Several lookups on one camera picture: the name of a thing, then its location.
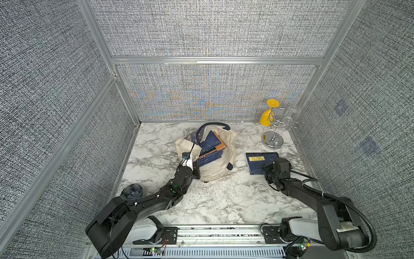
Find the blue book yellow label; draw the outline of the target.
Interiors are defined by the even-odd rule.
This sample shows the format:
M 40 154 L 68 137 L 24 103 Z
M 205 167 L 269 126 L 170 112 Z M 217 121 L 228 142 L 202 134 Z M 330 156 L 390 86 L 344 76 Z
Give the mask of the blue book yellow label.
M 246 153 L 250 175 L 263 175 L 264 167 L 279 157 L 277 152 Z

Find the cream canvas tote bag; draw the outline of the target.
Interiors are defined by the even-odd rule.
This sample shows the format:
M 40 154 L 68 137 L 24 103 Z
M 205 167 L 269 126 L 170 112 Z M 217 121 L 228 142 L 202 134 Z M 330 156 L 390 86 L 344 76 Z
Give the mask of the cream canvas tote bag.
M 193 166 L 194 178 L 211 182 L 233 170 L 237 134 L 226 123 L 205 123 L 175 141 L 181 165 Z

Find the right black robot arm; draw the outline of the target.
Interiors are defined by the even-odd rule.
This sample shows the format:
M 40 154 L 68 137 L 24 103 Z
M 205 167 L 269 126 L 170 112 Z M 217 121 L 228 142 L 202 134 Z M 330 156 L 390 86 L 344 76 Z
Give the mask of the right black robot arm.
M 301 240 L 315 240 L 331 251 L 346 250 L 367 253 L 377 245 L 373 224 L 357 209 L 351 199 L 319 191 L 308 185 L 317 182 L 308 175 L 304 180 L 292 177 L 291 163 L 276 158 L 263 166 L 266 182 L 274 190 L 305 204 L 317 213 L 316 220 L 301 217 L 283 218 L 279 225 L 279 238 L 289 250 Z

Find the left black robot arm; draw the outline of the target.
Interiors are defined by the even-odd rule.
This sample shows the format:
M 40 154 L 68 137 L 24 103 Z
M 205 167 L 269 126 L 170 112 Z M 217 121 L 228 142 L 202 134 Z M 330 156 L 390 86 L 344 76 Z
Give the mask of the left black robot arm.
M 187 193 L 191 182 L 201 177 L 197 163 L 180 166 L 174 178 L 152 195 L 135 200 L 117 196 L 97 214 L 86 227 L 85 233 L 99 255 L 113 256 L 127 239 L 133 224 L 151 214 L 177 205 Z

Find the blue book stack in bag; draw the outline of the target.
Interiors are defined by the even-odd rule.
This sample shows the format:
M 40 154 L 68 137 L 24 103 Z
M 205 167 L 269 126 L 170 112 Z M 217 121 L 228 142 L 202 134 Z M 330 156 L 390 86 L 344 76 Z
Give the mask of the blue book stack in bag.
M 216 132 L 210 131 L 205 141 L 201 143 L 201 148 L 202 150 L 197 159 L 199 167 L 210 164 L 221 158 L 226 149 L 226 144 Z

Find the dark round cup cluster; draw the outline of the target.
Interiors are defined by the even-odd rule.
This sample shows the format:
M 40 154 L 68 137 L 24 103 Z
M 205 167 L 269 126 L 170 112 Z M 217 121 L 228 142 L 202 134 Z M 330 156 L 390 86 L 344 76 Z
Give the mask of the dark round cup cluster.
M 128 185 L 122 190 L 120 197 L 125 201 L 138 200 L 143 197 L 143 188 L 137 183 Z

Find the yellow wine glass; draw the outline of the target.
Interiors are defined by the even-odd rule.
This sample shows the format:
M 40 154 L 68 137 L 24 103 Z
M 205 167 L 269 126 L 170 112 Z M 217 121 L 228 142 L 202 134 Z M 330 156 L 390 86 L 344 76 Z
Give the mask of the yellow wine glass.
M 262 114 L 259 123 L 264 127 L 270 127 L 274 121 L 273 109 L 280 106 L 280 102 L 275 99 L 269 99 L 266 102 L 268 109 Z

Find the clear wine glass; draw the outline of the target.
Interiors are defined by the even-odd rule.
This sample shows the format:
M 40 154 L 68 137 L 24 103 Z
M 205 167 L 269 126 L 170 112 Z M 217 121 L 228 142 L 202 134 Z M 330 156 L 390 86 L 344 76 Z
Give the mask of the clear wine glass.
M 296 105 L 287 104 L 284 114 L 282 115 L 281 125 L 285 130 L 299 127 L 299 123 L 296 121 L 296 114 L 299 113 L 300 107 Z

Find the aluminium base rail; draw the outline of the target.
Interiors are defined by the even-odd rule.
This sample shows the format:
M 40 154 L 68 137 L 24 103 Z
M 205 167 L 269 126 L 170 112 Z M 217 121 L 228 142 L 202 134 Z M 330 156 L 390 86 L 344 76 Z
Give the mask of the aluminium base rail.
M 96 248 L 89 259 L 355 259 L 313 239 L 283 241 L 277 224 L 165 225 L 133 227 L 125 241 Z

